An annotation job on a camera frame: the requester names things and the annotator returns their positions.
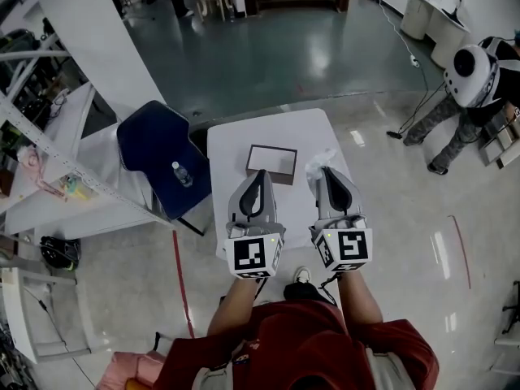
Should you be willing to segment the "pink toy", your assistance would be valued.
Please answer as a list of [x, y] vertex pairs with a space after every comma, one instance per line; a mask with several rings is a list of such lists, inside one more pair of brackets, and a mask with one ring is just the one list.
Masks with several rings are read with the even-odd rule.
[[43, 163], [39, 153], [33, 145], [20, 147], [17, 152], [17, 158], [24, 173], [39, 190], [47, 192], [65, 202], [67, 201], [66, 196], [62, 191], [44, 181]]

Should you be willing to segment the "clear plastic bag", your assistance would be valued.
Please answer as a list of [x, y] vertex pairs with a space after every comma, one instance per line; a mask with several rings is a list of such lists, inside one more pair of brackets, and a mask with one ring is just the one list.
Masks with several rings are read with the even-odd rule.
[[307, 179], [318, 180], [322, 176], [322, 167], [334, 165], [336, 154], [336, 149], [325, 149], [323, 152], [316, 154], [305, 164], [305, 175]]

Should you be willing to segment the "person's right forearm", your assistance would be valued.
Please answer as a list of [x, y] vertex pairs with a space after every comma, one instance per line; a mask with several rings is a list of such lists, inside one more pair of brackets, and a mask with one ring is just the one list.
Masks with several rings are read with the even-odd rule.
[[383, 322], [383, 315], [360, 271], [343, 272], [337, 282], [347, 328]]

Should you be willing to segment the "pink padded bag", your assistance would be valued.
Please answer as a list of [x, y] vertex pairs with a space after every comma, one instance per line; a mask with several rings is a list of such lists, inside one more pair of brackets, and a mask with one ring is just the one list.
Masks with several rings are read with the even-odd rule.
[[148, 353], [114, 352], [96, 390], [124, 390], [130, 378], [157, 380], [166, 357], [156, 351]]

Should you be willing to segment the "clear water bottle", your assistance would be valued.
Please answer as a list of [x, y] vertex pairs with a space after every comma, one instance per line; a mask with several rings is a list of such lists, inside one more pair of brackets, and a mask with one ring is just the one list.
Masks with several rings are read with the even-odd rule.
[[180, 165], [178, 162], [173, 162], [171, 167], [174, 171], [176, 179], [181, 183], [182, 186], [189, 188], [193, 185], [192, 176], [182, 165]]

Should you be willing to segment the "red floor tape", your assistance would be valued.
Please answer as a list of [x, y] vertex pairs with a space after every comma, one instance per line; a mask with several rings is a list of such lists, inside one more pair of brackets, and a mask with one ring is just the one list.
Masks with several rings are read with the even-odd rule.
[[455, 217], [455, 215], [449, 214], [447, 216], [447, 218], [449, 218], [449, 219], [451, 219], [453, 221], [455, 230], [457, 232], [457, 236], [458, 236], [458, 239], [459, 239], [459, 242], [460, 242], [462, 257], [463, 257], [463, 261], [464, 261], [464, 266], [465, 266], [465, 270], [466, 270], [467, 286], [468, 286], [468, 289], [471, 290], [472, 289], [472, 282], [471, 282], [470, 267], [469, 267], [469, 262], [468, 262], [468, 258], [467, 258], [466, 247], [465, 247], [465, 244], [464, 244], [464, 239], [463, 239], [463, 236], [462, 236], [462, 232], [461, 232], [461, 229], [459, 227], [459, 224], [458, 224], [458, 221], [457, 221], [457, 218]]
[[175, 255], [175, 266], [176, 266], [176, 273], [177, 278], [179, 282], [180, 287], [180, 296], [183, 304], [183, 310], [184, 310], [184, 316], [188, 328], [188, 335], [191, 339], [195, 338], [194, 328], [193, 328], [193, 322], [190, 315], [190, 308], [189, 303], [187, 299], [185, 284], [184, 284], [184, 277], [183, 277], [183, 271], [182, 271], [182, 264], [180, 259], [180, 249], [179, 249], [179, 243], [178, 243], [178, 237], [176, 230], [172, 231], [172, 242], [173, 242], [173, 248], [174, 248], [174, 255]]

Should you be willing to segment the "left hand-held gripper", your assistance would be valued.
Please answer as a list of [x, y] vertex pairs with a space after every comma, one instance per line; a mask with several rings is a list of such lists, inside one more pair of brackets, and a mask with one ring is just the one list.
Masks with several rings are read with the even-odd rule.
[[[270, 174], [254, 172], [243, 180], [228, 203], [228, 238], [224, 242], [227, 264], [240, 279], [275, 276], [284, 247], [285, 228], [276, 221], [276, 204]], [[253, 225], [253, 218], [263, 222]]]

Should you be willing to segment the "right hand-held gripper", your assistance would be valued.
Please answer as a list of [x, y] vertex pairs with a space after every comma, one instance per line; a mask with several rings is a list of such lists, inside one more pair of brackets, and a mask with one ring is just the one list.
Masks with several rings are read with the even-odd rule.
[[332, 167], [320, 170], [316, 206], [318, 217], [323, 220], [310, 227], [312, 243], [326, 270], [356, 271], [373, 256], [373, 232], [366, 225], [366, 216], [361, 214], [361, 195], [341, 172]]

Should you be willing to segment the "person's black trousers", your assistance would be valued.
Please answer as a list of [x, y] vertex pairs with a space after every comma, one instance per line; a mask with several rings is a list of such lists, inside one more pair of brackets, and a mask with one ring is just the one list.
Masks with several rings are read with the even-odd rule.
[[312, 283], [295, 282], [285, 286], [284, 299], [289, 300], [312, 300], [332, 304], [324, 297]]

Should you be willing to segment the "white curved desk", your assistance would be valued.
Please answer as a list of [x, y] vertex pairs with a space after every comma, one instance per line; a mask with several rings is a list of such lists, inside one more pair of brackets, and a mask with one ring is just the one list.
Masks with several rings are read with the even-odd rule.
[[400, 29], [417, 41], [430, 37], [435, 42], [431, 60], [445, 68], [470, 34], [457, 10], [456, 7], [452, 13], [447, 12], [436, 0], [407, 0]]

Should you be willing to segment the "white metal frame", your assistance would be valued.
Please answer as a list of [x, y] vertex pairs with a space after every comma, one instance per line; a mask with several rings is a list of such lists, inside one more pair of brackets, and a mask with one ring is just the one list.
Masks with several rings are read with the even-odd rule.
[[30, 329], [28, 306], [25, 299], [25, 281], [35, 280], [43, 284], [67, 285], [76, 289], [77, 281], [52, 275], [26, 271], [18, 267], [2, 268], [2, 296], [7, 323], [15, 348], [34, 364], [61, 361], [92, 353], [87, 345], [84, 349], [54, 354], [40, 354], [39, 348], [53, 346], [54, 343], [38, 344]]

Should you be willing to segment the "wooden cabinet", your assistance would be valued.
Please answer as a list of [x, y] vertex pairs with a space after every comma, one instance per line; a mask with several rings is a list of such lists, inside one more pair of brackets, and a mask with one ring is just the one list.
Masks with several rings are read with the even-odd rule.
[[520, 158], [520, 109], [507, 104], [481, 133], [479, 153], [485, 166], [496, 164], [500, 169]]

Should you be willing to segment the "dark box with white inside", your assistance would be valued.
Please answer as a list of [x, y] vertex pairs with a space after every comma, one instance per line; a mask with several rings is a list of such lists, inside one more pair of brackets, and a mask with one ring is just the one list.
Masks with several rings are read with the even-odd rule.
[[265, 170], [273, 184], [293, 185], [297, 164], [297, 150], [268, 145], [251, 145], [245, 172]]

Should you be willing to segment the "white metal shelf rack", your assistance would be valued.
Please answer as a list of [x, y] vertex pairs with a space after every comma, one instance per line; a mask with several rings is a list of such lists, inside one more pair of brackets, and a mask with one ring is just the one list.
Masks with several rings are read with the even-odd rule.
[[[108, 112], [56, 35], [36, 37], [26, 29], [0, 34], [1, 230], [76, 239], [168, 225], [145, 177], [124, 168], [116, 125], [86, 133], [90, 119]], [[29, 145], [40, 155], [44, 181], [67, 201], [39, 190], [24, 173], [17, 152]], [[60, 186], [64, 176], [81, 178], [89, 200], [69, 197]]]

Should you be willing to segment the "white square table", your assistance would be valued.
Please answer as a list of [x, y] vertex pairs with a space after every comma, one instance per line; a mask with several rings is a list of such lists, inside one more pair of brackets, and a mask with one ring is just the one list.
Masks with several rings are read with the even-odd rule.
[[291, 185], [275, 184], [277, 219], [286, 229], [284, 248], [275, 277], [262, 294], [267, 296], [292, 280], [298, 267], [308, 267], [315, 285], [331, 277], [310, 239], [309, 227], [318, 218], [315, 199], [306, 179], [305, 165], [325, 150], [335, 150], [332, 165], [350, 175], [339, 141], [329, 118], [319, 108], [298, 110], [214, 126], [208, 131], [208, 155], [214, 221], [217, 236], [216, 254], [224, 258], [225, 228], [230, 196], [245, 179], [251, 145], [267, 145], [297, 151], [296, 169]]

